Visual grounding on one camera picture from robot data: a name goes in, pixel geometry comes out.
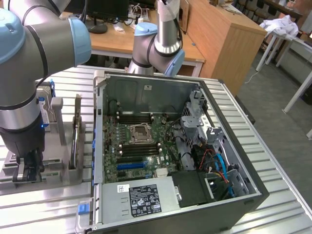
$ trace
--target aluminum workbench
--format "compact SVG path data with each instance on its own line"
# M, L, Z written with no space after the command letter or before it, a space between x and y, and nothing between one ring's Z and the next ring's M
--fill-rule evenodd
M72 121L76 94L82 95L86 123L83 182L79 185L0 196L0 233L75 233L77 204L90 197L95 67L54 74L56 95L64 98L63 120ZM270 196L225 234L312 233L312 212L224 84L205 79L220 109L253 163ZM8 150L0 138L0 168Z

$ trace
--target white wall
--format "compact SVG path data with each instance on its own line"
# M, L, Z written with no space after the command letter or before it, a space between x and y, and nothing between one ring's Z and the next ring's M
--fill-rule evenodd
M312 53L305 50L304 46L295 41L292 43L291 49L296 51L299 55L289 50L281 62L281 67L300 83L303 83L312 71L312 65L307 62L309 60L310 63L312 63Z

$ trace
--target warning label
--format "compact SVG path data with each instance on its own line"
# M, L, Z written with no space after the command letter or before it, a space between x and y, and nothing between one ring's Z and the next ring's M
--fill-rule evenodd
M160 200L155 184L129 188L129 194L133 217L161 212Z

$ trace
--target white sticker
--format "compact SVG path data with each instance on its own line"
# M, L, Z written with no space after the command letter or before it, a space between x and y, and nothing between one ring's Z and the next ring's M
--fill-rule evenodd
M152 90L152 86L151 85L145 85L144 90Z
M39 97L39 105L40 105L40 110L41 110L41 115L43 119L44 124L49 124L49 116L48 112L44 109L45 106L45 99L43 97Z
M129 184L122 184L122 185L117 185L117 192L118 193L123 193L123 192L128 192L129 191Z

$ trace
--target barcode sticker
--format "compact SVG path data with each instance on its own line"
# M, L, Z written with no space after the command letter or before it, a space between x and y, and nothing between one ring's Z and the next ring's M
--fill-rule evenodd
M129 191L129 184L121 184L117 185L117 193L123 193L123 192L128 192Z

